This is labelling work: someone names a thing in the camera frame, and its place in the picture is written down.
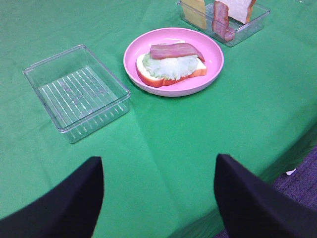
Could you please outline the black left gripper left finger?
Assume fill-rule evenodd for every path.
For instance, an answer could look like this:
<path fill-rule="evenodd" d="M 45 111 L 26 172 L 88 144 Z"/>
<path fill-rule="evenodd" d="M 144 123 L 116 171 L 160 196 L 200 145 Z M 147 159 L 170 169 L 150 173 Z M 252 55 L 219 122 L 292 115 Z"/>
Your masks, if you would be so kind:
<path fill-rule="evenodd" d="M 90 238 L 104 199 L 100 157 L 90 157 L 42 197 L 2 218 L 2 238 Z"/>

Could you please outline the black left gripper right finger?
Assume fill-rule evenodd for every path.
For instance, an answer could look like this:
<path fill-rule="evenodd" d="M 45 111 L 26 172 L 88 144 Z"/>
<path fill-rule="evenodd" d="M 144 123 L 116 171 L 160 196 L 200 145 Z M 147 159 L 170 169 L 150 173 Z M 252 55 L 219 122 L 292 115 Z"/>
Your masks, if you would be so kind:
<path fill-rule="evenodd" d="M 231 238 L 315 238 L 317 213 L 251 173 L 228 154 L 216 157 L 213 190 Z"/>

